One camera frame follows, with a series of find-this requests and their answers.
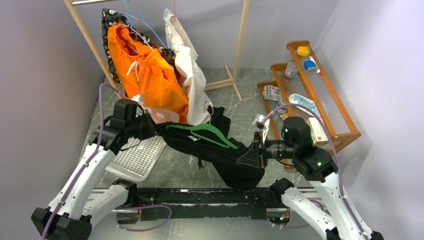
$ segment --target gray wall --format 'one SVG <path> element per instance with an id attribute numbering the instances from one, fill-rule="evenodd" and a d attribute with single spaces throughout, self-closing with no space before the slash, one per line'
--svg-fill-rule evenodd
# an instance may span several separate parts
<path id="1" fill-rule="evenodd" d="M 338 0 L 252 0 L 245 29 L 241 68 L 269 69 L 291 59 L 286 44 L 309 40 L 315 43 Z M 138 0 L 129 1 L 130 14 L 138 16 Z M 125 13 L 119 0 L 79 6 L 78 11 L 98 48 L 101 41 L 101 11 L 110 8 Z M 172 0 L 144 0 L 143 16 L 166 44 L 164 9 L 174 9 Z M 200 67 L 232 67 L 235 61 L 243 0 L 177 0 L 176 13 L 197 53 Z M 137 29 L 156 39 L 142 22 Z"/>
<path id="2" fill-rule="evenodd" d="M 340 152 L 344 184 L 386 240 L 424 236 L 424 3 L 345 0 L 315 49 L 362 136 Z"/>
<path id="3" fill-rule="evenodd" d="M 0 15 L 0 238 L 37 239 L 31 214 L 77 165 L 103 73 L 62 1 Z"/>

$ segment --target marble floor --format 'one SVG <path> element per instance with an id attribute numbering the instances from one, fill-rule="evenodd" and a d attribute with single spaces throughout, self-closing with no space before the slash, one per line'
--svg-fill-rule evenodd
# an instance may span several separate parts
<path id="1" fill-rule="evenodd" d="M 216 82 L 228 78 L 224 68 L 202 68 L 207 82 Z M 256 113 L 264 115 L 265 109 L 262 97 L 258 91 L 257 83 L 272 81 L 273 73 L 268 69 L 240 69 L 237 76 L 237 87 L 243 97 L 239 102 L 231 86 L 207 91 L 211 101 L 216 107 L 224 107 L 224 115 L 231 119 L 229 138 L 243 142 L 246 146 L 253 140 L 256 128 L 252 122 Z M 104 115 L 109 116 L 117 101 L 117 96 L 108 88 L 104 89 Z M 282 126 L 282 120 L 274 115 L 275 123 Z M 99 126 L 99 103 L 94 109 L 88 135 Z M 97 183 L 97 188 L 108 188 L 118 176 L 105 171 Z M 270 161 L 265 175 L 258 187 L 269 187 L 277 179 L 287 178 L 297 187 L 310 187 L 311 185 L 295 170 L 284 169 L 276 161 Z M 138 187 L 148 188 L 227 188 L 211 163 L 203 161 L 203 168 L 199 169 L 197 161 L 190 163 L 190 156 L 166 146 L 159 160 L 156 162 L 149 176 L 142 182 L 137 182 Z"/>

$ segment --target green hanger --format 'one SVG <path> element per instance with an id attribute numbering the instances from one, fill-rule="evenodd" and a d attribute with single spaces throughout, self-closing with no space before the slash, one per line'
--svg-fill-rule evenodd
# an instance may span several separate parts
<path id="1" fill-rule="evenodd" d="M 193 134 L 194 136 L 201 138 L 203 140 L 206 140 L 208 142 L 214 143 L 218 146 L 221 146 L 223 148 L 233 148 L 233 149 L 237 149 L 238 147 L 236 145 L 234 145 L 232 142 L 230 142 L 225 136 L 224 134 L 216 127 L 212 126 L 211 124 L 208 123 L 201 123 L 197 126 L 181 126 L 181 125 L 167 125 L 166 129 L 168 128 L 176 128 L 176 129 L 184 129 L 184 130 L 189 130 L 191 134 Z M 195 133 L 195 131 L 199 131 L 199 130 L 206 130 L 209 131 L 211 133 L 214 133 L 216 136 L 219 137 L 219 139 L 221 139 L 222 142 L 226 143 L 222 144 L 220 142 L 214 141 L 212 139 L 209 139 L 207 137 L 204 137 L 200 134 Z"/>

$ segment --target laundry basket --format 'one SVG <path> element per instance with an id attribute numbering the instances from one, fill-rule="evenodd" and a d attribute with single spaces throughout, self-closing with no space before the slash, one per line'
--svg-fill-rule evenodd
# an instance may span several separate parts
<path id="1" fill-rule="evenodd" d="M 138 102 L 147 110 L 153 121 L 157 124 L 165 122 L 178 123 L 180 119 L 179 115 L 174 111 L 145 107 L 140 95 L 134 96 L 132 100 Z M 141 182 L 146 179 L 164 151 L 166 143 L 161 136 L 154 136 L 141 142 L 139 141 L 138 139 L 130 138 L 128 143 L 122 148 L 135 147 L 120 151 L 115 159 L 106 167 L 106 170 L 133 182 Z"/>

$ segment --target white cloth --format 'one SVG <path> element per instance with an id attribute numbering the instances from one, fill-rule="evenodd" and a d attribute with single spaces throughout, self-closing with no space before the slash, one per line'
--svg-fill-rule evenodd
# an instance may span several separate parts
<path id="1" fill-rule="evenodd" d="M 165 20 L 166 44 L 175 52 L 175 66 L 183 77 L 180 85 L 188 98 L 188 124 L 196 126 L 206 123 L 210 116 L 207 111 L 209 104 L 205 102 L 211 102 L 211 100 L 205 93 L 205 75 L 196 64 L 198 54 L 180 21 L 174 18 L 174 14 L 169 9 L 165 9 L 163 19 Z"/>

